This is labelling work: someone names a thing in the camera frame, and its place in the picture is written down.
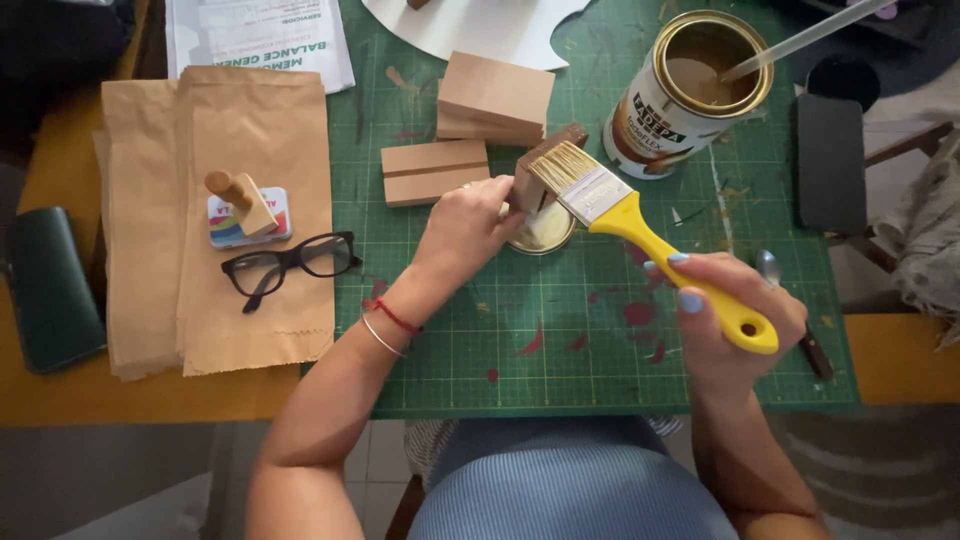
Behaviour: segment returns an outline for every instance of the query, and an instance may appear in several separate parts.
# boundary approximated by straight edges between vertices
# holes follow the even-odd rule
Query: brush ferrule
[[[596,167],[560,194],[560,201],[584,225],[603,215],[633,191],[604,167]]]

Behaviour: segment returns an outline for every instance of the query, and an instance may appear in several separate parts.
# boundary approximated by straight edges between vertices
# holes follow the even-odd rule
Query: black glasses frame
[[[306,250],[306,253],[304,252],[304,248],[306,248],[308,244],[314,243],[317,240],[321,240],[323,238],[329,238],[329,239],[324,243],[317,244],[315,246],[310,246],[309,249]],[[267,296],[268,294],[276,292],[276,290],[279,289],[281,285],[283,285],[283,280],[284,278],[286,278],[287,270],[290,270],[291,268],[295,268],[299,266],[300,269],[302,269],[307,274],[313,276],[314,278],[333,278],[334,276],[339,276],[340,274],[347,272],[347,270],[351,268],[356,268],[357,266],[360,266],[361,264],[363,264],[363,259],[353,254],[353,238],[354,238],[353,231],[339,231],[337,233],[319,234],[317,236],[313,236],[311,238],[307,238],[306,240],[303,240],[303,242],[297,244],[296,246],[288,250],[254,251],[254,252],[246,253],[239,257],[234,257],[230,260],[226,260],[222,262],[220,264],[220,269],[223,270],[224,274],[227,274],[227,276],[230,278],[230,282],[233,283],[233,287],[237,289],[237,292],[246,296],[247,298],[250,298],[247,301],[247,303],[244,305],[243,312],[253,313],[254,311],[256,311],[258,307],[260,307],[260,301],[263,299],[264,296]],[[343,240],[344,243],[347,244],[349,259],[347,260],[347,265],[344,267],[344,269],[339,272],[334,272],[332,274],[318,274],[317,272],[310,270],[310,267],[307,266],[306,264],[308,260],[311,260],[320,255],[331,253],[331,251],[335,256],[338,255],[339,253],[342,253],[342,252],[338,252],[335,248],[327,247],[331,242],[334,242],[336,240]],[[253,293],[246,292],[243,290],[243,287],[240,286],[240,282],[237,281],[237,277],[236,277],[236,271],[243,270],[244,267],[241,265],[238,268],[237,264],[238,263],[242,264],[244,262],[244,259],[247,259],[247,258],[250,259],[250,264],[254,264],[254,261],[257,258],[262,256],[274,257],[276,259],[276,266],[273,269],[271,269],[269,272],[267,272],[266,275],[264,275],[264,277],[260,280],[260,283],[256,286],[256,289],[254,290]],[[274,280],[274,277],[276,277],[277,273],[279,273],[279,277],[276,280],[276,284],[273,287],[271,287],[270,290],[267,290],[267,286],[270,284],[270,282]]]

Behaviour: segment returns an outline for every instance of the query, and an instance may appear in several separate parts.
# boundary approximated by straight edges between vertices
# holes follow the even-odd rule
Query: yellow brush handle
[[[640,214],[640,194],[636,191],[624,197],[622,201],[597,218],[590,225],[589,231],[616,234],[634,242],[678,287],[689,285],[706,292],[717,317],[720,318],[724,335],[737,347],[764,355],[771,355],[777,351],[779,346],[777,331],[766,317],[712,285],[674,272],[673,268],[667,264],[666,258],[677,253],[677,250],[651,231],[643,221],[643,216]],[[745,325],[754,327],[756,331],[753,335],[748,335],[742,330]]]

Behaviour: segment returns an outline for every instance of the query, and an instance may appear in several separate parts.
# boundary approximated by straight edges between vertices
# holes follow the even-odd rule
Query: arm
[[[383,295],[397,316],[423,324],[516,232],[521,214],[497,218],[512,185],[512,177],[498,177],[437,203],[413,262]],[[381,310],[366,316],[390,347],[407,345],[410,336]],[[344,460],[395,361],[363,321],[321,356],[260,449],[247,505],[248,539],[363,538],[344,487]]]
[[[681,289],[677,317],[700,480],[745,540],[829,538],[813,495],[774,439],[753,391],[757,378],[803,336],[806,308],[726,253],[694,255],[671,264],[766,315],[780,338],[780,350],[773,355],[743,351],[723,337],[703,291]]]

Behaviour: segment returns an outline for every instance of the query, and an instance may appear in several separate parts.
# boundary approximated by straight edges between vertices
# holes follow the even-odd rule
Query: silver bangle
[[[399,357],[401,357],[401,358],[406,358],[406,357],[407,357],[407,355],[399,352],[397,349],[394,349],[394,348],[391,347],[390,345],[387,345],[387,342],[384,341],[383,339],[381,339],[380,336],[377,335],[375,331],[373,331],[373,327],[370,326],[370,323],[369,323],[369,322],[367,322],[367,313],[361,314],[361,315],[360,315],[360,318],[363,319],[363,324],[367,325],[367,330],[369,330],[370,333],[373,334],[373,337],[375,337],[376,340],[380,342],[380,345],[383,345],[384,347],[387,348],[388,351],[390,351],[391,353],[393,353],[393,354],[395,354],[395,355],[397,355],[397,356],[399,356]]]

